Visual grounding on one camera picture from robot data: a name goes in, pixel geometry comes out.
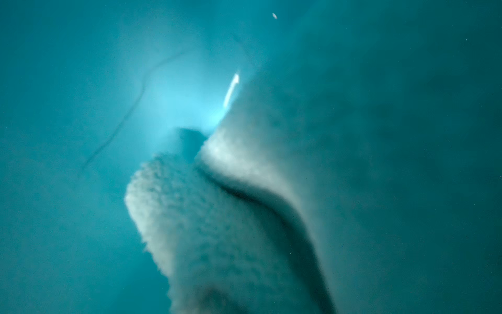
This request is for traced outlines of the teal bucket with label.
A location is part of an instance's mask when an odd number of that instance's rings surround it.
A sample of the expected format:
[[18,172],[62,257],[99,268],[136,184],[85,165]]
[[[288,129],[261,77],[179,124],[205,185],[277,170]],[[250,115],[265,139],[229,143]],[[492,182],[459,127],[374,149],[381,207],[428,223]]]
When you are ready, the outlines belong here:
[[1,312],[174,313],[125,195],[187,162],[322,18],[501,23],[500,1],[2,1]]

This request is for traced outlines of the light teal cloth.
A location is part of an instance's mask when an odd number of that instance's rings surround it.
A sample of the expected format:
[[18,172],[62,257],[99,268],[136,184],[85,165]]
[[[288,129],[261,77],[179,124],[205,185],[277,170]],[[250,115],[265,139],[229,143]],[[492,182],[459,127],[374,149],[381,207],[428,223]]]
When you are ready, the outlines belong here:
[[500,313],[501,23],[322,18],[126,204],[174,313]]

